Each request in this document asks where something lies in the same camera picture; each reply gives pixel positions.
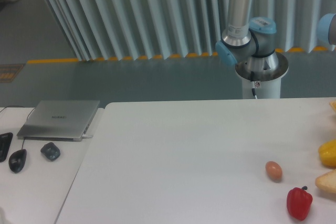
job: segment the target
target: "floor mat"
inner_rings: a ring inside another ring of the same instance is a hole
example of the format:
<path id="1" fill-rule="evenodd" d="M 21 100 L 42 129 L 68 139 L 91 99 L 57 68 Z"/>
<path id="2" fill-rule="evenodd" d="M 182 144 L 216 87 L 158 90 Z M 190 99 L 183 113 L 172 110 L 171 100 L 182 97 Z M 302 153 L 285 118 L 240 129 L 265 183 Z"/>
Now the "floor mat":
<path id="1" fill-rule="evenodd" d="M 12 82 L 23 67 L 24 64 L 0 65 L 0 83 Z"/>

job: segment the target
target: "computer mouse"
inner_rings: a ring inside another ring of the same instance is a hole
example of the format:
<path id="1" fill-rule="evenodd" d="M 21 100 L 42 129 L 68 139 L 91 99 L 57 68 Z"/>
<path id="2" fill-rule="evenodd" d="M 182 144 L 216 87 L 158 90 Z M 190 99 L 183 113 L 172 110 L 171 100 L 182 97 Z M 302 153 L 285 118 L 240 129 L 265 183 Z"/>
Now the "computer mouse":
<path id="1" fill-rule="evenodd" d="M 26 157 L 27 157 L 26 149 L 22 149 L 22 150 L 14 152 L 9 157 L 9 160 L 8 160 L 9 169 L 11 169 L 13 173 L 19 173 L 25 166 Z"/>
<path id="2" fill-rule="evenodd" d="M 59 148 L 53 142 L 45 144 L 42 147 L 41 152 L 50 161 L 56 160 L 59 157 L 59 155 L 61 155 L 61 151 L 59 150 Z"/>

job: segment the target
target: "blue joint cap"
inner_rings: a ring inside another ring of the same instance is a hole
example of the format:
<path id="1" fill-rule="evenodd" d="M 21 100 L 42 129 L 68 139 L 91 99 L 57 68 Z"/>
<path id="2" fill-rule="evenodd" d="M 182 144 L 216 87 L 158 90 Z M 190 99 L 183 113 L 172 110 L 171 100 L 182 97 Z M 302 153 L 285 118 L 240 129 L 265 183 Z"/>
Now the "blue joint cap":
<path id="1" fill-rule="evenodd" d="M 332 18 L 335 16 L 333 13 L 324 15 L 317 24 L 317 37 L 323 42 L 329 43 L 329 28 Z"/>
<path id="2" fill-rule="evenodd" d="M 249 28 L 262 34 L 275 34 L 277 32 L 277 25 L 275 22 L 266 17 L 255 17 L 250 20 Z"/>
<path id="3" fill-rule="evenodd" d="M 237 64 L 236 58 L 230 52 L 230 50 L 224 45 L 222 41 L 218 41 L 216 43 L 216 51 L 218 56 L 222 62 L 224 62 L 228 66 L 233 66 Z"/>

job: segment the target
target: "egg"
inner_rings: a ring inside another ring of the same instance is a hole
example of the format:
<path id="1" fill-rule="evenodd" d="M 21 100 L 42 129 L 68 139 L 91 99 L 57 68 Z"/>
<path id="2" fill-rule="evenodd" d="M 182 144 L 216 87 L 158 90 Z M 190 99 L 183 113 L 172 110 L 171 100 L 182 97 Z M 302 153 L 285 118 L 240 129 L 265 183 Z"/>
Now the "egg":
<path id="1" fill-rule="evenodd" d="M 267 175 L 273 180 L 281 180 L 282 169 L 280 165 L 274 161 L 268 161 L 265 165 Z"/>

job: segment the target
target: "silver laptop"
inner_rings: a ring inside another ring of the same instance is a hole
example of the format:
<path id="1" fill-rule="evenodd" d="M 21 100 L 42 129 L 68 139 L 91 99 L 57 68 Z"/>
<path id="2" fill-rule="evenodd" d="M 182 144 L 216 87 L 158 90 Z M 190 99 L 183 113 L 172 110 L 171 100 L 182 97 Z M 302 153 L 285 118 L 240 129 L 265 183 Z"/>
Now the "silver laptop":
<path id="1" fill-rule="evenodd" d="M 17 133 L 19 139 L 81 141 L 99 101 L 41 101 Z"/>

